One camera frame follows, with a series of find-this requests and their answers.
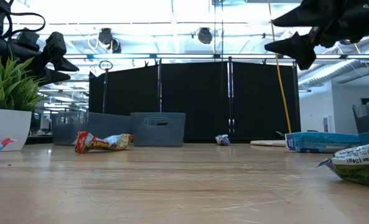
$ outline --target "black curtain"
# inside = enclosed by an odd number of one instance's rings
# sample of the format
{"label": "black curtain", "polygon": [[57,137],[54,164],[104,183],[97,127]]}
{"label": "black curtain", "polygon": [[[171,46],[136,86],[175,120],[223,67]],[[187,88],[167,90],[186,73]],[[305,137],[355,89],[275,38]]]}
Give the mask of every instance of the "black curtain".
{"label": "black curtain", "polygon": [[185,141],[228,134],[227,63],[162,64],[162,112],[186,114]]}
{"label": "black curtain", "polygon": [[[102,113],[105,74],[90,79],[90,112]],[[158,67],[109,72],[106,113],[158,112]]]}
{"label": "black curtain", "polygon": [[[292,132],[300,131],[299,92],[292,66],[280,66]],[[234,138],[271,139],[288,133],[275,65],[233,62]]]}
{"label": "black curtain", "polygon": [[89,112],[103,112],[104,78],[105,74],[99,77],[89,74]]}

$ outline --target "black cable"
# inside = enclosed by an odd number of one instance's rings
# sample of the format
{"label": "black cable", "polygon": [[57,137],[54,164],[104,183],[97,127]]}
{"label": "black cable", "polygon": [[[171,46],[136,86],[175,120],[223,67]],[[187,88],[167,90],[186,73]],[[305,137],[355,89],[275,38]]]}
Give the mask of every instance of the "black cable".
{"label": "black cable", "polygon": [[[37,17],[40,17],[43,19],[43,25],[42,27],[38,28],[38,29],[35,29],[35,30],[29,30],[29,29],[19,29],[19,30],[15,30],[15,31],[12,31],[12,20],[11,20],[11,16],[37,16]],[[9,21],[9,28],[7,30],[7,32],[1,36],[2,39],[5,39],[5,38],[9,38],[9,37],[12,37],[14,34],[17,34],[19,32],[38,32],[38,31],[41,31],[42,29],[45,28],[46,26],[46,20],[43,16],[41,16],[40,14],[38,13],[34,13],[34,12],[12,12],[10,14],[6,14],[6,17]]]}

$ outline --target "gray plastic bin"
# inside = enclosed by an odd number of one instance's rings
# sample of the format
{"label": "gray plastic bin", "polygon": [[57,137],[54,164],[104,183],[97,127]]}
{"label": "gray plastic bin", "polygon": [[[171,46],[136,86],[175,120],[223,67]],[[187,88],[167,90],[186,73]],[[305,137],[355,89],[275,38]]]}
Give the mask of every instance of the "gray plastic bin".
{"label": "gray plastic bin", "polygon": [[131,113],[134,146],[183,146],[184,113]]}
{"label": "gray plastic bin", "polygon": [[53,144],[72,145],[79,131],[87,131],[102,139],[117,134],[131,134],[130,125],[129,116],[60,112],[52,116]]}

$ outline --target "wooden table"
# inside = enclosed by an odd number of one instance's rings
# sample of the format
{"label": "wooden table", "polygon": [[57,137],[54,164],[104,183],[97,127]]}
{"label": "wooden table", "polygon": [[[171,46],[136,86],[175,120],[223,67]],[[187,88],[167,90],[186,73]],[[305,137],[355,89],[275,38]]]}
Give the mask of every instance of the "wooden table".
{"label": "wooden table", "polygon": [[369,223],[369,187],[315,166],[326,154],[188,144],[79,155],[0,153],[0,223]]}

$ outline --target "blue box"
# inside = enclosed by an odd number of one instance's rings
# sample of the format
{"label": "blue box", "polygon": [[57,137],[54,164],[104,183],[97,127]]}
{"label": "blue box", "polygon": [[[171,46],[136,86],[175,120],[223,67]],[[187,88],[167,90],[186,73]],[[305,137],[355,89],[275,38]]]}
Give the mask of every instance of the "blue box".
{"label": "blue box", "polygon": [[335,153],[360,145],[356,134],[292,133],[285,135],[286,147],[296,152]]}
{"label": "blue box", "polygon": [[184,113],[131,113],[134,146],[182,147]]}

